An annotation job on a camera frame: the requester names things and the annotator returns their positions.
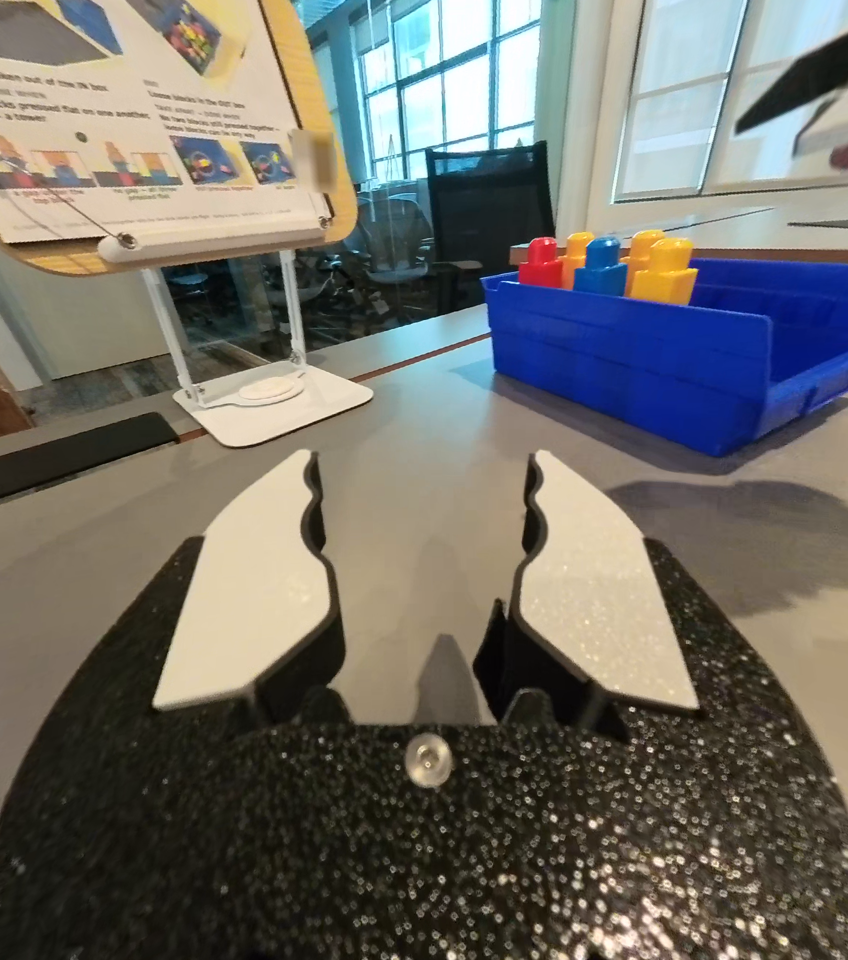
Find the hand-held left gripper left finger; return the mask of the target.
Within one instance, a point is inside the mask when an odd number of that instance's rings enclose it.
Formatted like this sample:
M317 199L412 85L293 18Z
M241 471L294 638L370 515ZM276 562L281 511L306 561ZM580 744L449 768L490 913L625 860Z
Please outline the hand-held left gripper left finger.
M324 553L318 454L300 449L242 491L203 534L152 706L160 713L248 702L291 722L346 656Z

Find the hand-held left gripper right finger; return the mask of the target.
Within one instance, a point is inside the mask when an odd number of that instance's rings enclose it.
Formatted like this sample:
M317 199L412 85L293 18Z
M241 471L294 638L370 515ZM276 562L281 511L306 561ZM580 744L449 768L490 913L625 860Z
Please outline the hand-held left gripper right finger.
M620 727L635 707L700 710L645 538L547 450L528 456L523 557L473 661L493 717L542 703L566 727Z

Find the blue plastic bin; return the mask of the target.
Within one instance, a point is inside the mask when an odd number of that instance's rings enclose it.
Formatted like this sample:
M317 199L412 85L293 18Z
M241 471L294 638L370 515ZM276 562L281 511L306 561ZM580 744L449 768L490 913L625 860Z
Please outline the blue plastic bin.
M692 266L687 306L484 278L496 372L712 457L848 394L848 264Z

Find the blue mega block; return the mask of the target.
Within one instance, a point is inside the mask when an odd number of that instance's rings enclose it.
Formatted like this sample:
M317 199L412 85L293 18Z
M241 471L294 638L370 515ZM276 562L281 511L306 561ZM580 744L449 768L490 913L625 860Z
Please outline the blue mega block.
M575 268L572 290L577 293L623 297L628 266L621 261L621 244L613 235L592 239L582 264Z

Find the red mega block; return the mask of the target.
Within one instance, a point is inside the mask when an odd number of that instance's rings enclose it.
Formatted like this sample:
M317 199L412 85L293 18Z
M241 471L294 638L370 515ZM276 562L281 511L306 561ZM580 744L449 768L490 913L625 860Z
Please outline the red mega block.
M518 282L525 286L563 288L563 262L553 236L536 237L526 247L526 260L518 266Z

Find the white framed window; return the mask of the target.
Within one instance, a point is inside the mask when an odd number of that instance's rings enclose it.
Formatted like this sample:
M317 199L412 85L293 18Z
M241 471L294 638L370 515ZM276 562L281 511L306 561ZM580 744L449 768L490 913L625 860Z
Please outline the white framed window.
M848 26L848 1L644 2L613 201L835 186L792 142L818 101L737 134L738 118L805 50Z

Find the grey mesh office chair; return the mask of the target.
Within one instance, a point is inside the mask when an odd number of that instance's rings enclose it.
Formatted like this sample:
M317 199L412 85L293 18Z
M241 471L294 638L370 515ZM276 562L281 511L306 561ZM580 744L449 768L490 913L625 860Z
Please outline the grey mesh office chair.
M358 260L384 311L420 311L428 299L431 227L410 195L359 195Z

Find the black office chair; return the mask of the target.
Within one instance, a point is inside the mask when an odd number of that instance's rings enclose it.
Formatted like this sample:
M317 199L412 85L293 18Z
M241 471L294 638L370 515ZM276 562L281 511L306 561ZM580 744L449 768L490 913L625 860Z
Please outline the black office chair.
M495 150L425 150L435 258L457 272L457 306L481 304L481 280L510 272L510 249L555 237L546 141Z

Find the large grid window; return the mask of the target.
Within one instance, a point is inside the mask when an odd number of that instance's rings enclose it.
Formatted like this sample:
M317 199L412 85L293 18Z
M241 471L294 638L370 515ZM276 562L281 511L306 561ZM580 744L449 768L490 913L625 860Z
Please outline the large grid window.
M430 149L532 142L542 2L293 5L359 187L424 179Z

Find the printed instruction sheet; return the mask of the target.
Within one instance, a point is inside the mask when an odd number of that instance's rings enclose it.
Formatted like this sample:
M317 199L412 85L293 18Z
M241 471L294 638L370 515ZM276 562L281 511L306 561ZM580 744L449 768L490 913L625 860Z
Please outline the printed instruction sheet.
M0 243L114 259L318 238L288 2L0 2Z

